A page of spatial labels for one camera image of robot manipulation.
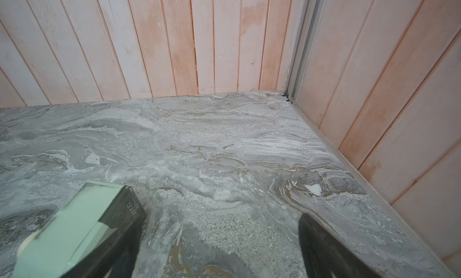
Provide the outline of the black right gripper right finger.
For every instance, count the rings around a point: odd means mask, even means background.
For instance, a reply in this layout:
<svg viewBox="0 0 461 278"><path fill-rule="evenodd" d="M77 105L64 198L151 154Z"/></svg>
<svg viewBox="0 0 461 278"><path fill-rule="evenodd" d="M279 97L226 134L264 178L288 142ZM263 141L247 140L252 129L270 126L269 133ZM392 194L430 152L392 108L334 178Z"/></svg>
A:
<svg viewBox="0 0 461 278"><path fill-rule="evenodd" d="M309 278L379 277L307 213L298 222L298 239Z"/></svg>

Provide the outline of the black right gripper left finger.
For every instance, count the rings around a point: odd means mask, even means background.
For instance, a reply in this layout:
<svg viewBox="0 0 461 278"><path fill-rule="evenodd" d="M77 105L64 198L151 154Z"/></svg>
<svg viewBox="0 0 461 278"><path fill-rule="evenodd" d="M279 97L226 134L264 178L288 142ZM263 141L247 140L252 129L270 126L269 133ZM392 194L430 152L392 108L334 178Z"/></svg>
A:
<svg viewBox="0 0 461 278"><path fill-rule="evenodd" d="M146 212L133 188L123 186L86 235L82 256L64 278L130 278L140 249Z"/></svg>

